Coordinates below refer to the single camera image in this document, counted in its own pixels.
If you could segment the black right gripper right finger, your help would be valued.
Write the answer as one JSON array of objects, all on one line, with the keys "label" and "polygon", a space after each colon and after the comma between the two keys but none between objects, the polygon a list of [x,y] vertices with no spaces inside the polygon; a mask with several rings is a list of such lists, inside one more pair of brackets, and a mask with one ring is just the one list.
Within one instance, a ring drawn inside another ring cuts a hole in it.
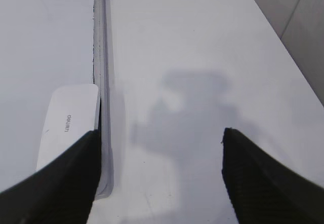
[{"label": "black right gripper right finger", "polygon": [[239,223],[323,223],[323,188],[225,128],[222,177]]}]

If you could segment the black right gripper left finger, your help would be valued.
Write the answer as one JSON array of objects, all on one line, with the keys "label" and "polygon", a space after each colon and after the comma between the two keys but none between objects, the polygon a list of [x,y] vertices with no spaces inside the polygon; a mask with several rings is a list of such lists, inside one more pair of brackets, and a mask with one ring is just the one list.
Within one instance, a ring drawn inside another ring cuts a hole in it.
[{"label": "black right gripper left finger", "polygon": [[94,130],[2,192],[1,223],[86,223],[100,176],[101,140]]}]

